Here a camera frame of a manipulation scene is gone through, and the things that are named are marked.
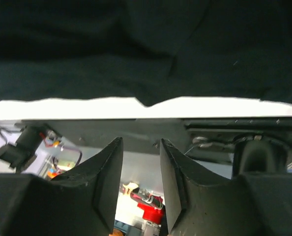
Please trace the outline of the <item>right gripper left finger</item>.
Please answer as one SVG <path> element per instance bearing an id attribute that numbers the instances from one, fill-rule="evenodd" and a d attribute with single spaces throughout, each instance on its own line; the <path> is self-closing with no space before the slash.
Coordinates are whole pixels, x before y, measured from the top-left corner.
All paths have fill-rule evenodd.
<path id="1" fill-rule="evenodd" d="M 0 236 L 107 236 L 114 228 L 123 139 L 52 180 L 0 174 Z"/>

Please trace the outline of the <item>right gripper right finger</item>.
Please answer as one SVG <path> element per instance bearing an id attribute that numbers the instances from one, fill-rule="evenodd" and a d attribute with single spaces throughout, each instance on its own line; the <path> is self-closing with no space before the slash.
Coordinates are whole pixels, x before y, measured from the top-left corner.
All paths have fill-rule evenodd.
<path id="1" fill-rule="evenodd" d="M 227 179 L 160 145 L 168 232 L 172 236 L 292 236 L 292 174 Z"/>

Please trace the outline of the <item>black t shirt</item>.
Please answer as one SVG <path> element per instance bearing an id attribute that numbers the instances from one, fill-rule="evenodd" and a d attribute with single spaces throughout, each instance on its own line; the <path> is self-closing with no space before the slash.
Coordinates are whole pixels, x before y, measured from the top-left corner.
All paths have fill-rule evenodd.
<path id="1" fill-rule="evenodd" d="M 0 0 L 0 101 L 292 104 L 292 0 Z"/>

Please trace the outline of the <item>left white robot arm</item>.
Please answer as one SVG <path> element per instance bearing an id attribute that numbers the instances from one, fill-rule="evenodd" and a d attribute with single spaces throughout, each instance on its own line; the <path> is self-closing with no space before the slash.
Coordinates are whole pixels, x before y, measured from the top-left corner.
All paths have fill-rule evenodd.
<path id="1" fill-rule="evenodd" d="M 0 160 L 8 163 L 15 173 L 22 173 L 36 160 L 36 151 L 42 142 L 41 129 L 27 126 L 15 144 L 0 147 Z"/>

